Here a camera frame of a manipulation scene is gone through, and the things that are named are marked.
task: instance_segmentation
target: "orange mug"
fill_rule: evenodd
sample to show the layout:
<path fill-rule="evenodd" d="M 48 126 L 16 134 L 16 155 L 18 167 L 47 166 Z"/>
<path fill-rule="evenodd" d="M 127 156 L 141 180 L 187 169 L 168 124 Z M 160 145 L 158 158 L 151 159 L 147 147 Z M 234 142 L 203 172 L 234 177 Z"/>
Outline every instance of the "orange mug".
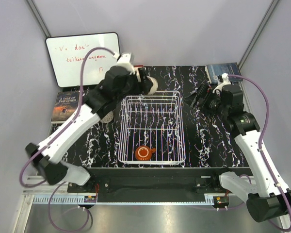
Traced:
<path fill-rule="evenodd" d="M 147 146 L 140 146 L 135 150 L 135 158 L 139 161 L 149 161 L 154 152 L 156 152 L 155 148 L 150 149 Z"/>

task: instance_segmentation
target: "book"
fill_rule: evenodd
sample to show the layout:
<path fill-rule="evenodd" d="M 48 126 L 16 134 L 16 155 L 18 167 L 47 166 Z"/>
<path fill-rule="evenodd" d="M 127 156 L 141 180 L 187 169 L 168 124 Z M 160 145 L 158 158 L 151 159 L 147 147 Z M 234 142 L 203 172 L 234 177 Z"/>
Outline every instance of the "book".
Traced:
<path fill-rule="evenodd" d="M 205 71 L 211 84 L 219 84 L 220 81 L 218 80 L 218 76 L 224 73 L 241 75 L 236 62 L 207 65 Z M 243 80 L 234 77 L 229 77 L 228 79 L 231 83 L 241 82 Z"/>
<path fill-rule="evenodd" d="M 79 91 L 59 92 L 51 123 L 64 123 L 78 108 Z"/>

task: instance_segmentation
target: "red handwriting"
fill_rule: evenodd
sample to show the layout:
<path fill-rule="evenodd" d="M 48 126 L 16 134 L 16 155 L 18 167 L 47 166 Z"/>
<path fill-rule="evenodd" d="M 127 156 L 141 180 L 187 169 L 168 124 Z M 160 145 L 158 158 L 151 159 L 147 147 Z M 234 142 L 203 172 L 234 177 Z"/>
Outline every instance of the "red handwriting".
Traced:
<path fill-rule="evenodd" d="M 77 44 L 76 44 L 76 46 L 74 47 L 74 50 L 84 50 L 85 47 L 88 47 L 88 45 L 85 44 L 84 46 L 80 46 L 80 45 L 77 45 Z"/>
<path fill-rule="evenodd" d="M 58 47 L 58 48 L 59 48 L 60 51 L 63 51 L 63 50 L 67 51 L 67 50 L 68 50 L 68 49 L 65 48 L 64 46 L 61 46 L 61 47 Z"/>
<path fill-rule="evenodd" d="M 89 60 L 95 60 L 95 62 L 98 59 L 102 59 L 102 58 L 106 58 L 106 56 L 104 56 L 104 55 L 98 55 L 98 56 L 88 57 Z M 81 62 L 83 60 L 84 60 L 84 57 L 77 57 L 77 56 L 73 56 L 71 58 L 67 57 L 67 59 L 66 59 L 67 62 Z"/>

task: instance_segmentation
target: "white wall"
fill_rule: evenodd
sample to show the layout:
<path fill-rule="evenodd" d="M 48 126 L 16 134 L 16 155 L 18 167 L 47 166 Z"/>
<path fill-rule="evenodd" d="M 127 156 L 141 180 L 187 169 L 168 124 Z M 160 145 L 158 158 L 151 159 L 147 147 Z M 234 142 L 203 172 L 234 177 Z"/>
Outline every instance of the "white wall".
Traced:
<path fill-rule="evenodd" d="M 117 32 L 135 64 L 238 62 L 271 0 L 34 0 L 52 36 Z"/>
<path fill-rule="evenodd" d="M 13 224 L 22 191 L 18 175 L 28 160 L 24 149 L 47 136 L 57 90 L 25 1 L 0 0 L 0 233 Z"/>
<path fill-rule="evenodd" d="M 265 144 L 291 188 L 291 0 L 280 2 L 241 72 L 266 92 L 271 113 Z M 263 126 L 263 99 L 249 83 L 245 88 L 253 113 Z"/>

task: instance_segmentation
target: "metal floor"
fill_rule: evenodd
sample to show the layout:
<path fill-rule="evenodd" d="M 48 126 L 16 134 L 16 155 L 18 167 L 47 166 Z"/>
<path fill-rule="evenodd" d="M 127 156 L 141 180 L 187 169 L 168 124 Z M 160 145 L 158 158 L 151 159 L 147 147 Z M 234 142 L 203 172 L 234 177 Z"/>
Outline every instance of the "metal floor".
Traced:
<path fill-rule="evenodd" d="M 240 203 L 231 197 L 231 205 Z M 73 210 L 61 214 L 71 205 L 52 205 L 55 223 L 66 230 L 79 228 L 86 213 Z M 268 222 L 256 223 L 245 206 L 230 211 L 205 211 L 192 206 L 112 206 L 92 207 L 93 225 L 82 232 L 88 233 L 276 233 Z M 34 204 L 27 222 L 26 233 L 57 233 L 48 219 L 47 205 Z"/>

